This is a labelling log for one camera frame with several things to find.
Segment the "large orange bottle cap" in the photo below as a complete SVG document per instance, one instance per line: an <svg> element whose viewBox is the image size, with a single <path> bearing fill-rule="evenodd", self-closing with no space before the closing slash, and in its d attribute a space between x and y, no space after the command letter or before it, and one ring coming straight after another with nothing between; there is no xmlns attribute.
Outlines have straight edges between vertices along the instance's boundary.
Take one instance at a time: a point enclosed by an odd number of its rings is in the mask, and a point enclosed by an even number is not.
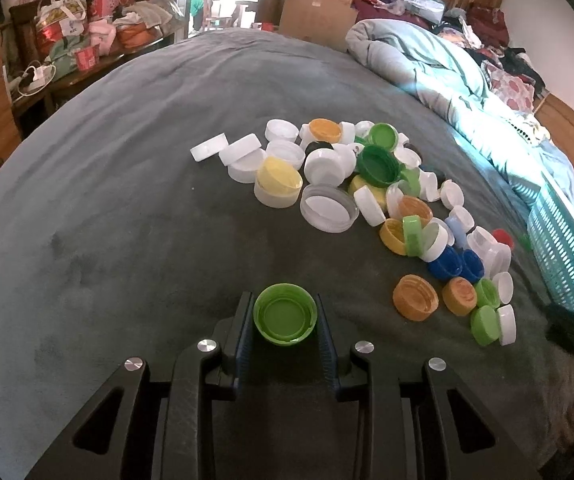
<svg viewBox="0 0 574 480"><path fill-rule="evenodd" d="M424 322L439 307L436 290L416 274L406 274L398 281L392 301L398 313L413 322Z"/></svg>

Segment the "clear wide jar lid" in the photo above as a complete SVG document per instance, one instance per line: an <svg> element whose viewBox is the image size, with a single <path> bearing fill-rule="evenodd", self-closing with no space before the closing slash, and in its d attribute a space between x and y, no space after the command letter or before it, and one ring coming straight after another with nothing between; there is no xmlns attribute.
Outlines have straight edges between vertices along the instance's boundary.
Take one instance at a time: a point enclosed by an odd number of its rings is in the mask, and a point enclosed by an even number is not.
<svg viewBox="0 0 574 480"><path fill-rule="evenodd" d="M353 197L341 188L314 184L302 191L300 213L310 226L330 234L347 231L360 214Z"/></svg>

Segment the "small orange bottle cap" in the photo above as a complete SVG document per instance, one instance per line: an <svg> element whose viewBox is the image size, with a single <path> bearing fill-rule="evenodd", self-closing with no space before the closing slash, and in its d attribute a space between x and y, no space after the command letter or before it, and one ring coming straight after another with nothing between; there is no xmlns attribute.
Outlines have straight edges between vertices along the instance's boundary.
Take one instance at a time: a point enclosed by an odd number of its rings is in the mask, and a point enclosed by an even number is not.
<svg viewBox="0 0 574 480"><path fill-rule="evenodd" d="M456 316L470 315L478 303L477 292L473 284L460 276L446 283L442 289L442 299L447 309Z"/></svg>

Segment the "light blue duvet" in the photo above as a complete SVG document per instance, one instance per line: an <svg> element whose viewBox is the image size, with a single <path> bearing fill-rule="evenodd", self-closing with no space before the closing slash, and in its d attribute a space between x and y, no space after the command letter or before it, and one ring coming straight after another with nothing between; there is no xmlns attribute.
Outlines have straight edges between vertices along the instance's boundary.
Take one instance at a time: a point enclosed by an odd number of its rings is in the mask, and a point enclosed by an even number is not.
<svg viewBox="0 0 574 480"><path fill-rule="evenodd" d="M460 133L532 204L546 177L574 207L574 169L531 113L512 110L462 48L409 22L359 21L345 36L353 58L413 96Z"/></svg>

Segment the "red bottle cap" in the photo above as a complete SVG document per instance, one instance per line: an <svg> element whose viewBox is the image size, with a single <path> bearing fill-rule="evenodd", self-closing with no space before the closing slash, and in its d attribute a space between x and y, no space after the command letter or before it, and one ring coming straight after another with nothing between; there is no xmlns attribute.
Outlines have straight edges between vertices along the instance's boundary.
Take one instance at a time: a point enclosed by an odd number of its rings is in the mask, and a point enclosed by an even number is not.
<svg viewBox="0 0 574 480"><path fill-rule="evenodd" d="M512 236L504 229L495 229L492 231L493 237L500 243L507 245L510 249L515 248L515 241Z"/></svg>

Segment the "white flat cap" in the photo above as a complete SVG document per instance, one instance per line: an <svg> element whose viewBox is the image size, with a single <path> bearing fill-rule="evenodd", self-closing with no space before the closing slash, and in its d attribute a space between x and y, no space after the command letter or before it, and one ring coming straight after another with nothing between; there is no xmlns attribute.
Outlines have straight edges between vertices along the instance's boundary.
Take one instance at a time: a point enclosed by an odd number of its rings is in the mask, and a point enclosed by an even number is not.
<svg viewBox="0 0 574 480"><path fill-rule="evenodd" d="M227 136L224 132L217 136L212 136L198 145L190 149L191 157L195 162L203 162L204 160L217 155L229 146Z"/></svg>

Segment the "blue bottle cap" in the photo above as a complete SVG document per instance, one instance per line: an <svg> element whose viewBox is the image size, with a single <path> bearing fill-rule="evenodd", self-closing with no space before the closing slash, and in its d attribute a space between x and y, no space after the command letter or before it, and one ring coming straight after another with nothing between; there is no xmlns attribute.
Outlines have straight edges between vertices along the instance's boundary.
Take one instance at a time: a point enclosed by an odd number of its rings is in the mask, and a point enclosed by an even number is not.
<svg viewBox="0 0 574 480"><path fill-rule="evenodd" d="M483 262L473 250L465 249L460 254L460 261L462 262L462 270L459 273L461 278L473 285L484 278Z"/></svg>
<svg viewBox="0 0 574 480"><path fill-rule="evenodd" d="M446 246L436 260L427 263L427 268L437 280L448 282L462 273L462 257L453 246Z"/></svg>

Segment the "white power strip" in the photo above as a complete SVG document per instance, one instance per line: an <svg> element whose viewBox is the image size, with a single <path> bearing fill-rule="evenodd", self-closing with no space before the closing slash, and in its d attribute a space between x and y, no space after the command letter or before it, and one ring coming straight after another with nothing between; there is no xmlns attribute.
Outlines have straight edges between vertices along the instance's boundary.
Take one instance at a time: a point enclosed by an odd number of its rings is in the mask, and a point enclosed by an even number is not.
<svg viewBox="0 0 574 480"><path fill-rule="evenodd" d="M44 90L56 76L54 64L38 64L29 66L20 77L18 93L20 96L35 96Z"/></svg>

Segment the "yellow jar lid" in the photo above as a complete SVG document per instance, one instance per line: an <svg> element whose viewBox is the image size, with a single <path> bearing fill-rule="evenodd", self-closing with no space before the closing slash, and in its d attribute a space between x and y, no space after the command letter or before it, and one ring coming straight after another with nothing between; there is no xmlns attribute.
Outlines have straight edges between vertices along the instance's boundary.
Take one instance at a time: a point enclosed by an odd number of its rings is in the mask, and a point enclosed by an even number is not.
<svg viewBox="0 0 574 480"><path fill-rule="evenodd" d="M267 193L286 196L299 192L302 177L299 171L283 159L267 156L256 172L256 180Z"/></svg>

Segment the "patterned pink pillow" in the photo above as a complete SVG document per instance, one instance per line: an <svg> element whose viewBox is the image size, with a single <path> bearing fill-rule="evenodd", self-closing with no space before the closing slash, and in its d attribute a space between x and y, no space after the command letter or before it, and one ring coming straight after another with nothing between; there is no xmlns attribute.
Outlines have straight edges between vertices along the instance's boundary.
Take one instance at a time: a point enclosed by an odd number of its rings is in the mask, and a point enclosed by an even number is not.
<svg viewBox="0 0 574 480"><path fill-rule="evenodd" d="M491 91L515 112L531 113L534 105L533 84L511 75L493 63L483 61L481 70L488 76Z"/></svg>

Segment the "green cap on side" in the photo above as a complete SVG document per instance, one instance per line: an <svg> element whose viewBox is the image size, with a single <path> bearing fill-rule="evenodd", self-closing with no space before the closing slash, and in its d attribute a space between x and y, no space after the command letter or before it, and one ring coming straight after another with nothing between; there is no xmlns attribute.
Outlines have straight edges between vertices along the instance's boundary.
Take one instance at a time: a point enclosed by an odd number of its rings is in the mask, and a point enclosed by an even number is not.
<svg viewBox="0 0 574 480"><path fill-rule="evenodd" d="M470 318L470 330L477 344L486 347L500 339L500 321L490 306L478 307Z"/></svg>

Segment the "white cap on side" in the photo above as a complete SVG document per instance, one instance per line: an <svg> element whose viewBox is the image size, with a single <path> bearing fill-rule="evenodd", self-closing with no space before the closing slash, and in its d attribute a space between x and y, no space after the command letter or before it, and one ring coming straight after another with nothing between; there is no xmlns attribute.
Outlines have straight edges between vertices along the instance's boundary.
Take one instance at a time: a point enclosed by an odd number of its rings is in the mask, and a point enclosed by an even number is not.
<svg viewBox="0 0 574 480"><path fill-rule="evenodd" d="M511 304L505 304L496 310L498 322L500 323L500 344L508 346L517 339L517 324L515 311Z"/></svg>

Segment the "light blue plastic basket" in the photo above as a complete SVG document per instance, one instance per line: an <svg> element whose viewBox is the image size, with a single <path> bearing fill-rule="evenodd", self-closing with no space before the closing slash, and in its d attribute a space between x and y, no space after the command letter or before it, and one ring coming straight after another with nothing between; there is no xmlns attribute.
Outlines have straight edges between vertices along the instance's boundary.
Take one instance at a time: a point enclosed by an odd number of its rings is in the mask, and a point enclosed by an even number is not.
<svg viewBox="0 0 574 480"><path fill-rule="evenodd" d="M547 172L542 177L526 227L552 300L574 312L574 208Z"/></svg>

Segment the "cardboard box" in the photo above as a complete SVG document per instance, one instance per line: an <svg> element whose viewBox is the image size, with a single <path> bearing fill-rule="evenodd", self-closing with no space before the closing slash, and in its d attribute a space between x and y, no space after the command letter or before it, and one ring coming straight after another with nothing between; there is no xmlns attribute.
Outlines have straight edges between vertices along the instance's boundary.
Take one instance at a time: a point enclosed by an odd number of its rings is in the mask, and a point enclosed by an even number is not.
<svg viewBox="0 0 574 480"><path fill-rule="evenodd" d="M278 32L343 52L356 18L353 0L285 0Z"/></svg>

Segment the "dark green bottle cap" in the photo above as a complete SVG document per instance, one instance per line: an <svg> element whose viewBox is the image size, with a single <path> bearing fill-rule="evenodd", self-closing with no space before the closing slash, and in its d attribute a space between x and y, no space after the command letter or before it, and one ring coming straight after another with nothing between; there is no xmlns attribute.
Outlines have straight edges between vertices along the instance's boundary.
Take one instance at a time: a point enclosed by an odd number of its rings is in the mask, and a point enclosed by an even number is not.
<svg viewBox="0 0 574 480"><path fill-rule="evenodd" d="M356 170L369 184L387 188L400 180L401 166L395 157L378 145L365 145L357 155Z"/></svg>

